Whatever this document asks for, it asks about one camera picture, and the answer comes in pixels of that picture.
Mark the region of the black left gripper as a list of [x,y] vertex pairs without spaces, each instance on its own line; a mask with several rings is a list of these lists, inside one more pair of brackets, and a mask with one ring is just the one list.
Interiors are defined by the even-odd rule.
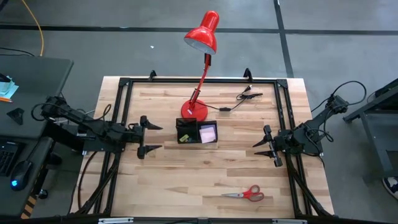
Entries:
[[144,136],[146,129],[149,130],[161,130],[162,127],[152,124],[147,116],[141,116],[139,123],[131,123],[128,125],[127,141],[132,143],[138,143],[137,157],[144,159],[146,153],[162,147],[162,145],[146,145],[144,144]]

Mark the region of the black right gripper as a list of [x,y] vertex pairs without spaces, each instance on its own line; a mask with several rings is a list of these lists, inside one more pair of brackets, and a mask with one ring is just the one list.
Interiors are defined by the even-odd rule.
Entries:
[[269,125],[265,125],[264,126],[265,136],[263,137],[262,140],[260,140],[258,143],[253,145],[253,147],[258,147],[258,146],[268,143],[269,150],[255,152],[254,154],[268,156],[274,160],[274,165],[276,167],[280,167],[283,165],[283,163],[282,163],[282,159],[278,155],[278,151],[286,151],[288,149],[288,146],[289,146],[288,140],[287,140],[287,137],[283,137],[283,136],[276,136],[273,138],[271,132],[272,132],[271,127]]

